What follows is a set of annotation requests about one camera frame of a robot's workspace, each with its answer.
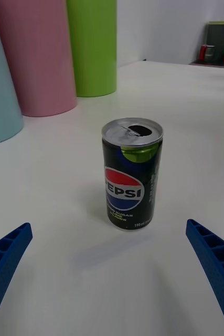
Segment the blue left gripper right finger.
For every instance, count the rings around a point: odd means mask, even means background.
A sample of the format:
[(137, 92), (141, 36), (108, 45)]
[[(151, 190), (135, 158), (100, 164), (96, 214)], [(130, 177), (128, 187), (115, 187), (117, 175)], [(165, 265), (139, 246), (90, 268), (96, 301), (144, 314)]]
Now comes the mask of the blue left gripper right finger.
[(186, 236), (224, 315), (224, 240), (193, 219), (187, 221)]

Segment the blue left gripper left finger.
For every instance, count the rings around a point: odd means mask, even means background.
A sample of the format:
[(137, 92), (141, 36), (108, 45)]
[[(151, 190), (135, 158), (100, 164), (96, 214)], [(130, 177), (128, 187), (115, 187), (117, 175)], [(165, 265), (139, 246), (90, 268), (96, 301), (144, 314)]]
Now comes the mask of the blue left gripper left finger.
[(30, 223), (24, 223), (0, 239), (0, 305), (32, 238)]

